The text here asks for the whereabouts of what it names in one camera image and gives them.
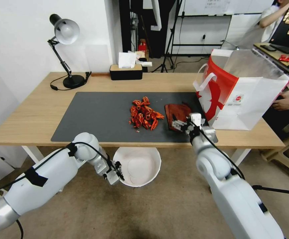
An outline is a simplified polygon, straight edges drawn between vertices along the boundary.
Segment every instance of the desk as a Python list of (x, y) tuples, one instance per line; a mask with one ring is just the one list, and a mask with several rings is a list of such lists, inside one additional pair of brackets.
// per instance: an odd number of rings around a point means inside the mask
[(272, 60), (279, 68), (281, 68), (283, 71), (289, 73), (289, 62), (283, 62), (280, 61), (281, 55), (289, 55), (282, 53), (279, 50), (276, 51), (267, 51), (266, 49), (262, 48), (261, 45), (270, 45), (269, 43), (255, 43), (254, 47), (260, 51), (260, 53), (266, 55), (269, 57), (270, 60)]
[[(91, 76), (86, 85), (69, 91), (55, 91), (49, 86), (64, 72), (51, 72), (0, 126), (0, 145), (21, 145), (38, 162), (42, 154), (36, 146), (66, 146), (69, 142), (52, 142), (60, 120), (76, 92), (194, 92), (192, 83), (201, 81), (196, 73), (143, 73), (142, 80), (112, 81), (109, 76)], [(62, 80), (55, 85), (63, 88)], [(220, 148), (237, 148), (233, 158), (241, 161), (250, 149), (284, 147), (267, 123), (261, 119), (251, 131), (217, 130)], [(104, 147), (186, 147), (190, 143), (100, 142)]]

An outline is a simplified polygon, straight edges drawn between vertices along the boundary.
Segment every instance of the gray desk mat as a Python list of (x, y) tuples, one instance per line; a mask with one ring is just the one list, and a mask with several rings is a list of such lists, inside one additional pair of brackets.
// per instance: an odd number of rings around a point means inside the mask
[(88, 132), (99, 142), (189, 142), (187, 135), (169, 130), (166, 117), (153, 131), (133, 128), (129, 124), (130, 107), (132, 101), (142, 100), (143, 96), (149, 98), (151, 108), (164, 116), (165, 105), (182, 102), (188, 103), (193, 112), (201, 113), (194, 92), (77, 92), (51, 141), (71, 142), (77, 134)]

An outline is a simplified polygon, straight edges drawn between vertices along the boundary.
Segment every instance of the whiteboard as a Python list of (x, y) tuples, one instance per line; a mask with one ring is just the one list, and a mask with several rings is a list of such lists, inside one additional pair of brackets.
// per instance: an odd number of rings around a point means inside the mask
[(262, 13), (274, 0), (183, 0), (179, 16)]

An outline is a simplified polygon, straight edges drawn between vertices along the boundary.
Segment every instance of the person's hand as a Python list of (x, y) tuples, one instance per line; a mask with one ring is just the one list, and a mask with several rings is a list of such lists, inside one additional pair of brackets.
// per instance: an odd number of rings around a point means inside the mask
[(280, 94), (283, 98), (289, 98), (289, 91)]
[(289, 98), (274, 101), (273, 107), (278, 111), (289, 110)]

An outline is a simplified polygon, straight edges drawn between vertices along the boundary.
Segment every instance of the black lamp base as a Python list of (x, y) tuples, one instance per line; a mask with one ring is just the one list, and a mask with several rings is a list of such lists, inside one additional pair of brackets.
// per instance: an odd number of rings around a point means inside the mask
[(66, 77), (63, 81), (64, 87), (69, 89), (75, 89), (85, 84), (85, 78), (81, 75), (73, 75), (72, 79)]

